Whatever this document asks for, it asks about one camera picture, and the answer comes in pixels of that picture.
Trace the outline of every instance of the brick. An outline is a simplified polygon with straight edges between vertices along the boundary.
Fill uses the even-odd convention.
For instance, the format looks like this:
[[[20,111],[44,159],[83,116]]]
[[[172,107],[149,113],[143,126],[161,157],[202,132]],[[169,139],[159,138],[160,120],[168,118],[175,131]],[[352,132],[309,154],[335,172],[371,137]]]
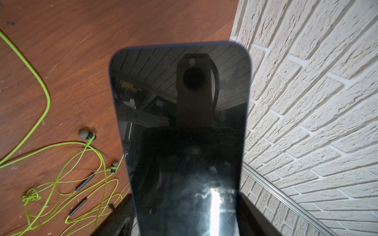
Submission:
[[[370,146],[347,156],[318,165],[313,170],[321,176],[328,176],[357,167],[375,164],[378,162],[377,153],[378,145]]]
[[[307,211],[320,211],[313,203],[300,203],[299,205]]]
[[[247,114],[247,117],[252,112],[254,106],[255,106],[255,104],[253,102],[251,102],[251,101],[248,102],[248,114]]]
[[[258,183],[256,183],[253,186],[251,192],[254,193],[258,197],[262,190],[263,190],[263,187],[261,185],[259,185]]]
[[[289,212],[287,213],[287,216],[285,218],[286,223],[294,228],[295,223],[297,222],[298,215],[289,209]]]
[[[283,203],[279,204],[276,215],[274,216],[272,222],[273,226],[275,226],[276,228],[279,228],[281,226],[288,210],[289,208],[287,208],[287,206],[285,206]]]
[[[312,225],[308,225],[306,236],[318,236],[318,235],[319,235],[319,231],[315,229]]]
[[[256,202],[256,200],[257,200],[256,196],[253,195],[253,194],[251,194],[251,193],[249,193],[249,194],[247,195],[247,198],[252,202],[252,204],[255,204],[255,202]]]
[[[264,211],[264,208],[266,206],[267,201],[269,200],[270,195],[271,194],[266,189],[263,188],[263,190],[262,190],[262,192],[261,192],[261,194],[260,194],[260,196],[259,196],[259,198],[258,198],[258,200],[255,204],[256,208],[259,209],[261,212]]]
[[[266,5],[261,23],[256,31],[255,44],[263,47],[268,47],[271,43],[274,31],[280,23],[280,19],[287,9],[288,1],[273,0]]]
[[[301,66],[284,60],[278,72],[268,84],[268,87],[261,95],[261,103],[256,106],[248,116],[248,127],[254,128],[259,120],[268,112],[273,102],[281,95],[288,83],[300,71]]]
[[[247,163],[250,163],[256,157],[258,157],[260,153],[264,152],[269,146],[270,144],[268,142],[261,139],[260,141],[257,142],[255,146],[251,148],[249,153],[245,156],[244,161],[246,161]]]
[[[239,228],[238,228],[237,224],[236,224],[236,232],[235,232],[235,236],[240,236]]]
[[[376,22],[361,38],[352,45],[344,56],[331,68],[331,72],[346,79],[361,72],[378,54],[378,23]]]
[[[232,25],[232,30],[231,30],[231,37],[236,36],[237,33],[239,32],[240,26],[242,25],[242,20],[244,16],[244,8],[245,3],[247,0],[239,0],[239,4],[237,5],[236,8],[236,13],[235,13],[235,18],[234,18],[234,24]]]
[[[378,176],[378,165],[367,167],[366,169],[370,171],[371,173],[375,174],[376,176]]]
[[[345,211],[317,211],[311,212],[311,214],[317,219],[378,222],[378,217],[374,216],[370,211],[353,211],[352,214],[346,214]]]
[[[292,236],[292,234],[293,234],[293,230],[290,229],[290,228],[289,228],[287,225],[285,225],[285,224],[282,225],[282,228],[281,228],[280,232],[281,232],[281,234],[282,234],[283,236]]]
[[[378,232],[378,224],[373,222],[343,221],[341,223],[350,230]]]
[[[265,218],[266,218],[269,222],[272,222],[273,217],[274,217],[274,214],[271,213],[268,209],[265,208],[263,215],[265,216]]]
[[[255,169],[257,169],[257,168],[259,168],[260,166],[262,166],[261,162],[259,162],[257,159],[254,160],[254,161],[252,161],[252,162],[250,163],[250,165],[251,165],[253,168],[255,168]]]
[[[337,221],[330,221],[330,220],[320,220],[320,221],[329,228],[345,229],[343,226],[341,226],[341,224],[337,223]]]
[[[276,156],[290,148],[295,143],[299,142],[301,139],[305,138],[306,136],[308,136],[306,132],[304,132],[298,127],[295,127],[288,134],[282,137],[274,146],[272,146],[266,152],[261,154],[259,156],[259,160],[263,163],[267,163],[271,159],[275,158]]]
[[[328,76],[323,76],[289,111],[292,100],[284,98],[280,98],[272,109],[279,114],[287,112],[284,124],[292,124],[291,126],[293,126],[311,113],[321,102],[335,93],[341,85],[342,83]]]
[[[378,196],[378,182],[359,184],[341,188],[351,197],[373,197]]]
[[[251,79],[253,80],[264,58],[265,51],[260,48],[255,48],[252,46],[251,49],[249,50],[249,55],[251,57],[251,64],[252,64]]]
[[[250,45],[252,37],[255,34],[257,22],[260,14],[262,14],[264,4],[264,0],[249,0],[247,3],[240,31],[236,39],[236,41],[246,48]]]
[[[378,116],[378,94],[365,99],[360,104],[353,107],[342,117],[331,124],[321,128],[319,134],[311,136],[297,145],[293,146],[288,152],[295,157],[301,157],[311,150],[331,142],[337,137],[348,134],[351,130],[363,125]]]
[[[308,59],[347,3],[348,1],[322,0],[298,36],[290,54]]]
[[[306,115],[310,114],[320,103],[329,98],[341,87],[341,83],[327,76],[321,78],[295,105],[287,112],[281,122],[275,123],[265,138],[276,142],[287,131],[298,125]],[[289,108],[284,99],[279,99],[272,108],[279,114],[284,114]]]
[[[378,2],[375,0],[355,3],[322,42],[309,64],[288,85],[279,100],[286,100],[285,103],[292,104],[302,96],[314,81],[319,79],[322,72],[328,69],[329,65],[359,36],[376,16],[377,11]]]
[[[272,50],[265,56],[259,70],[256,72],[255,78],[258,79],[253,80],[251,83],[250,95],[252,99],[257,100],[260,97],[266,84],[283,61],[286,51],[293,43],[315,3],[316,1],[314,0],[294,0],[290,4],[282,20],[281,27],[277,31]]]
[[[316,204],[325,211],[378,210],[378,197],[317,202]]]
[[[362,80],[340,91],[324,105],[315,110],[301,125],[308,130],[314,131],[337,118],[337,116],[378,89],[377,76],[376,69],[373,69],[367,73]]]
[[[340,193],[337,190],[324,190],[324,191],[317,191],[314,193],[306,193],[302,195],[295,195],[292,196],[293,199],[297,203],[304,203],[304,202],[318,202],[318,201],[329,201],[329,200],[339,200],[339,199],[347,199],[345,195]]]
[[[349,153],[376,142],[378,142],[378,122],[372,122],[367,126],[336,140],[332,145],[345,153]]]
[[[280,177],[274,172],[265,175],[265,178],[267,178],[270,182],[274,182],[280,179]]]
[[[298,219],[294,229],[293,236],[304,236],[308,227],[308,223],[301,217]]]
[[[274,182],[274,185],[279,188],[287,188],[287,187],[304,183],[313,179],[317,179],[317,176],[313,174],[311,171],[305,170],[305,171],[290,175],[286,178],[280,179]]]
[[[300,158],[296,162],[281,167],[280,169],[276,170],[276,172],[280,176],[285,177],[339,156],[340,154],[333,151],[329,147],[323,147]]]
[[[248,178],[248,175],[244,171],[242,171],[240,175],[240,188],[243,186],[247,178]]]
[[[139,224],[136,223],[134,226],[133,226],[133,233],[137,236],[139,235]]]
[[[295,195],[298,195],[298,192],[295,191],[293,188],[284,188],[284,189],[281,189],[286,195],[288,196],[295,196]]]
[[[352,230],[332,230],[339,236],[376,236],[376,233],[361,232],[361,231],[352,231]]]
[[[254,146],[259,139],[261,139],[265,133],[272,127],[272,125],[278,120],[278,117],[274,115],[271,112],[268,112],[261,122],[258,123],[256,128],[254,129],[254,132],[252,135],[248,137],[248,139],[245,140],[245,146],[246,149],[250,149],[252,146]]]
[[[275,196],[271,195],[270,198],[269,198],[269,200],[268,200],[268,203],[266,205],[273,212],[276,212],[279,203],[280,203],[280,201]]]
[[[285,153],[279,155],[277,158],[273,159],[272,161],[268,162],[266,165],[260,167],[257,169],[257,171],[263,175],[268,174],[284,164],[287,164],[289,162],[292,162],[293,159],[291,157],[288,157]]]
[[[254,184],[255,181],[251,177],[248,177],[240,191],[245,195],[248,195]]]
[[[361,184],[375,181],[376,178],[368,172],[357,169],[342,172],[333,176],[317,179],[309,183],[304,183],[295,186],[295,189],[300,193],[309,193],[314,191],[326,190],[330,188],[339,188],[353,184]]]
[[[247,139],[250,136],[251,132],[249,130],[245,131],[245,139]]]

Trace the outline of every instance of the green earphone cable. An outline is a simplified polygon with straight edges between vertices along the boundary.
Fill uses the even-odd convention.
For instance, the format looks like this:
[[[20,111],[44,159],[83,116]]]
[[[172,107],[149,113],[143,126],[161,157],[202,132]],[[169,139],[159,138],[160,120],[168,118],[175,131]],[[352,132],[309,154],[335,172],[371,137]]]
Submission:
[[[62,143],[55,143],[55,144],[51,144],[51,145],[48,145],[48,146],[45,146],[43,148],[40,148],[34,152],[31,152],[29,154],[26,154],[26,155],[23,155],[23,156],[20,156],[18,158],[15,158],[11,161],[8,161],[6,162],[9,158],[12,157],[12,155],[26,142],[26,140],[32,135],[32,133],[36,130],[36,128],[40,125],[40,123],[42,122],[42,120],[46,117],[49,109],[50,109],[50,105],[51,105],[51,99],[50,99],[50,94],[47,90],[47,87],[46,85],[44,84],[43,80],[41,79],[41,77],[39,76],[39,74],[37,73],[37,71],[33,68],[33,66],[27,61],[27,59],[22,55],[22,53],[17,49],[17,47],[8,39],[8,37],[5,36],[5,34],[0,30],[0,37],[13,49],[13,51],[20,57],[20,59],[24,62],[24,64],[29,68],[29,70],[34,74],[34,76],[36,77],[36,79],[38,80],[38,82],[40,83],[43,91],[45,92],[45,95],[46,95],[46,100],[47,100],[47,104],[46,104],[46,108],[45,108],[45,111],[43,112],[43,114],[41,115],[41,117],[38,119],[38,121],[35,123],[35,125],[32,127],[32,129],[30,129],[30,131],[26,134],[26,136],[19,142],[19,144],[13,148],[13,150],[11,150],[11,152],[9,152],[3,159],[0,160],[0,169],[6,167],[6,166],[9,166],[11,164],[14,164],[18,161],[21,161],[21,160],[24,160],[25,158],[28,158],[28,157],[31,157],[43,150],[46,150],[46,149],[49,149],[49,148],[52,148],[52,147],[57,147],[57,146],[61,146],[61,145],[83,145],[84,146],[84,150],[75,154],[73,157],[71,157],[71,159],[64,165],[64,167],[61,169],[61,171],[59,172],[58,176],[56,177],[55,181],[54,182],[50,182],[50,183],[46,183],[46,184],[42,184],[40,186],[38,186],[37,188],[31,188],[29,191],[27,191],[27,193],[23,196],[23,202],[24,202],[24,206],[25,206],[25,210],[26,210],[26,217],[27,217],[27,221],[28,221],[28,226],[23,230],[23,231],[20,231],[18,233],[15,233],[15,234],[12,234],[10,236],[21,236],[23,235],[25,232],[29,231],[29,230],[34,230],[36,228],[38,228],[39,226],[45,224],[46,222],[48,222],[49,220],[51,220],[54,216],[56,216],[59,212],[61,212],[70,202],[72,202],[78,195],[86,192],[87,190],[91,189],[91,188],[94,188],[95,186],[102,184],[97,187],[95,190],[92,191],[92,193],[90,193],[87,197],[90,197],[92,196],[95,192],[97,192],[100,188],[104,187],[104,194],[103,194],[103,197],[102,197],[102,200],[101,200],[101,203],[99,205],[97,205],[96,207],[94,207],[93,209],[91,209],[90,211],[88,211],[87,213],[75,218],[75,219],[72,219],[69,221],[69,216],[66,218],[66,223],[67,224],[71,224],[67,229],[65,229],[62,233],[61,233],[61,236],[67,232],[72,226],[74,226],[75,224],[77,224],[78,222],[80,221],[83,221],[85,219],[89,219],[89,218],[92,218],[92,217],[95,217],[94,220],[92,220],[90,223],[82,226],[81,228],[79,229],[76,229],[75,231],[71,232],[70,234],[68,234],[67,236],[83,229],[84,227],[90,225],[91,223],[94,222],[95,224],[95,227],[96,227],[96,224],[97,224],[97,221],[98,221],[98,218],[100,216],[104,216],[104,215],[107,215],[109,214],[110,212],[108,213],[105,213],[105,210],[107,208],[107,205],[109,204],[110,200],[113,198],[113,197],[118,197],[114,202],[117,202],[119,199],[122,199],[124,196],[122,196],[122,193],[124,192],[124,190],[127,188],[127,186],[129,184],[127,184],[127,186],[121,191],[121,193],[118,193],[118,194],[114,194],[115,190],[117,189],[117,186],[118,186],[118,179],[114,178],[110,181],[108,181],[108,177],[112,176],[112,174],[110,174],[109,176],[107,176],[106,174],[106,166],[105,166],[105,160],[102,156],[102,154],[95,148],[93,148],[92,146],[90,146],[90,144],[92,143],[92,140],[89,140],[87,143],[83,143],[83,142],[62,142]],[[83,181],[84,179],[82,180],[75,180],[75,181],[62,181],[62,179],[67,176],[76,166],[77,164],[79,163],[79,161],[81,160],[81,158],[83,157],[83,154],[86,152],[86,151],[93,151],[95,152],[95,154],[99,157],[100,159],[100,166],[97,168],[97,170],[93,173],[93,174],[97,174],[97,173],[101,173],[103,172],[104,173],[104,179],[98,181],[97,183],[91,185],[90,187],[78,192],[78,194],[74,195],[75,194],[75,191],[72,192],[72,193],[68,193],[68,194],[63,194],[63,193],[59,193],[58,194],[58,197],[57,197],[57,201],[56,203],[53,205],[52,209],[47,212],[47,213],[44,213],[43,214],[43,211],[45,210],[45,208],[47,207],[52,195],[54,194],[54,190],[56,188],[56,185],[57,184],[62,184],[62,183],[72,183],[72,182],[80,182],[80,181]],[[67,171],[67,173],[65,173],[63,176],[62,173],[64,172],[65,168],[67,167],[67,165],[73,160],[75,159],[78,155],[80,155],[80,157],[78,158],[78,160],[76,161],[76,163],[74,164],[74,166]],[[112,182],[112,181],[116,181],[117,184],[114,188],[114,190],[112,191],[111,195],[107,198],[106,198],[106,189],[107,189],[107,184],[109,182]],[[38,201],[41,199],[41,196],[40,196],[40,193],[51,188],[50,190],[50,193],[42,207],[42,209],[39,211],[39,213],[37,215],[33,215],[29,212],[28,210],[28,204],[29,202],[31,201]],[[60,203],[58,205],[58,202],[59,202],[59,196],[68,196],[62,203]],[[89,214],[93,213],[93,212],[96,212],[97,211],[97,215],[95,216],[88,216]],[[45,219],[42,223],[38,224],[38,225],[35,225],[33,226],[36,221],[40,218],[40,217],[45,217],[47,216],[47,219]]]
[[[24,62],[24,64],[33,73],[33,75],[38,80],[39,84],[42,86],[42,89],[45,92],[46,99],[47,99],[46,108],[45,108],[45,111],[42,113],[41,117],[39,117],[38,121],[31,128],[31,130],[26,134],[26,136],[19,142],[19,144],[17,144],[17,146],[10,153],[8,153],[8,155],[6,155],[3,159],[0,160],[0,165],[1,165],[6,160],[8,160],[26,142],[26,140],[32,135],[35,129],[39,126],[39,124],[41,124],[42,120],[46,117],[50,109],[51,99],[50,99],[50,94],[47,90],[47,87],[45,83],[43,82],[42,78],[39,76],[38,72],[33,68],[33,66],[28,62],[28,60],[24,57],[24,55],[22,55],[22,53],[18,50],[18,48],[8,39],[8,37],[6,37],[6,35],[1,30],[0,30],[0,37],[13,49],[13,51],[17,54],[17,56]]]

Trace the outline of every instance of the cable knot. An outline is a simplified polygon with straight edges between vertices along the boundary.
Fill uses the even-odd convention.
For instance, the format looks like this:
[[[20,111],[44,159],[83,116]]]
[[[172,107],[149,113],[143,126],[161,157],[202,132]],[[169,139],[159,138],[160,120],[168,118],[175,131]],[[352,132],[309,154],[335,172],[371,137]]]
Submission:
[[[41,196],[38,193],[36,188],[31,188],[27,193],[22,196],[22,201],[24,202],[24,206],[26,206],[31,201],[38,201],[41,199]]]

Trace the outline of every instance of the wooden desk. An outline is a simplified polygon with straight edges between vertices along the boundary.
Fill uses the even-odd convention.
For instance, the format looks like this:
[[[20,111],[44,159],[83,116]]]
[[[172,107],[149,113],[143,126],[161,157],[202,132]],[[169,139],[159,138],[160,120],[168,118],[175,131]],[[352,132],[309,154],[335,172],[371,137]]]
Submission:
[[[0,28],[36,68],[51,95],[47,117],[14,157],[51,143],[79,140],[78,130],[87,127],[97,134],[93,146],[102,151],[110,166],[122,155],[108,81],[111,56],[135,45],[228,40],[238,1],[3,0],[1,4]],[[34,76],[2,40],[0,55],[3,157],[35,124],[46,98]],[[0,170],[0,235],[26,227],[24,193],[53,181],[80,150],[74,145],[52,148]],[[98,165],[93,153],[85,154],[83,164],[69,179],[85,178]],[[121,191],[128,183],[124,164],[115,176]],[[76,185],[58,190],[72,191]],[[83,208],[95,206],[100,198],[101,193],[95,194]],[[33,212],[41,204],[33,203]],[[73,205],[25,235],[59,235],[67,228],[64,220]],[[89,235],[93,229],[91,225],[74,235]]]

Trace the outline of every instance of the earbud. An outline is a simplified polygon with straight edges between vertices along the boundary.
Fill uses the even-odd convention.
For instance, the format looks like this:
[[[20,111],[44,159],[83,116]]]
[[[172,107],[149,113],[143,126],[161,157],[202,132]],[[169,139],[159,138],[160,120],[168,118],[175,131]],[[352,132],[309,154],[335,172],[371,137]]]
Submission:
[[[95,140],[96,135],[88,130],[80,130],[79,137],[86,140]]]
[[[107,168],[106,171],[114,173],[116,172],[118,165],[119,165],[119,161],[115,160],[113,161],[112,166],[110,168]]]

